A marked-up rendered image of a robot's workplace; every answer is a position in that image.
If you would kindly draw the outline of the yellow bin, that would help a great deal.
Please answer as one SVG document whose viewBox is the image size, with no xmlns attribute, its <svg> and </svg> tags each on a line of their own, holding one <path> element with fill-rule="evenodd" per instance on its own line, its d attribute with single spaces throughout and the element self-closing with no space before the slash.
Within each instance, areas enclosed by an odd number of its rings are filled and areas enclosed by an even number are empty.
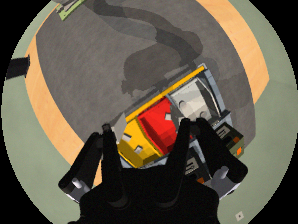
<svg viewBox="0 0 298 224">
<path fill-rule="evenodd" d="M 127 142 L 121 139 L 120 144 L 117 144 L 118 151 L 119 151 L 119 154 L 135 168 L 143 166 L 159 158 L 159 156 L 160 157 L 163 156 L 160 150 L 146 136 L 137 116 L 127 121 L 127 126 L 124 133 L 132 136 L 132 138 L 130 142 Z M 134 152 L 135 148 L 138 145 L 143 147 L 143 150 L 142 152 L 139 153 L 139 155 Z"/>
</svg>

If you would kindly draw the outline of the yellow retaining rail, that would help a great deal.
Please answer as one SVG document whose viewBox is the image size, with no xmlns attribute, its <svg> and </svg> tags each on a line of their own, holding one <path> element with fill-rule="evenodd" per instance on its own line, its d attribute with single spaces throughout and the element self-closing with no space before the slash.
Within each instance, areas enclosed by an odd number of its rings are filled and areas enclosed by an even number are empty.
<svg viewBox="0 0 298 224">
<path fill-rule="evenodd" d="M 176 82 L 175 84 L 173 84 L 172 86 L 170 86 L 169 88 L 167 88 L 166 90 L 164 90 L 163 92 L 161 92 L 160 94 L 158 94 L 157 96 L 152 98 L 150 101 L 148 101 L 147 103 L 142 105 L 140 108 L 135 110 L 133 113 L 128 115 L 126 117 L 126 122 L 128 120 L 130 120 L 131 118 L 133 118 L 134 116 L 136 116 L 141 111 L 143 111 L 144 109 L 146 109 L 147 107 L 149 107 L 151 104 L 153 104 L 154 102 L 156 102 L 157 100 L 159 100 L 160 98 L 162 98 L 163 96 L 165 96 L 166 94 L 171 92 L 173 89 L 175 89 L 176 87 L 178 87 L 179 85 L 181 85 L 182 83 L 184 83 L 185 81 L 187 81 L 188 79 L 190 79 L 191 77 L 196 75 L 197 73 L 201 72 L 202 70 L 204 70 L 203 66 L 201 66 L 198 69 L 194 70 L 193 72 L 191 72 L 190 74 L 188 74 L 187 76 L 185 76 L 184 78 L 182 78 L 181 80 L 179 80 L 178 82 Z"/>
</svg>

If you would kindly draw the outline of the red open bin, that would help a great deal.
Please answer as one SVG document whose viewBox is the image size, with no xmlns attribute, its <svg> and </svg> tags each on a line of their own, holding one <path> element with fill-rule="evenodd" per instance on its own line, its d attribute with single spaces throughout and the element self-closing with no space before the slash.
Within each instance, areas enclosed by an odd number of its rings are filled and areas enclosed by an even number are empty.
<svg viewBox="0 0 298 224">
<path fill-rule="evenodd" d="M 177 136 L 173 122 L 165 120 L 165 113 L 170 113 L 169 105 L 172 104 L 164 96 L 140 112 L 137 117 L 147 137 L 163 155 L 172 151 Z"/>
</svg>

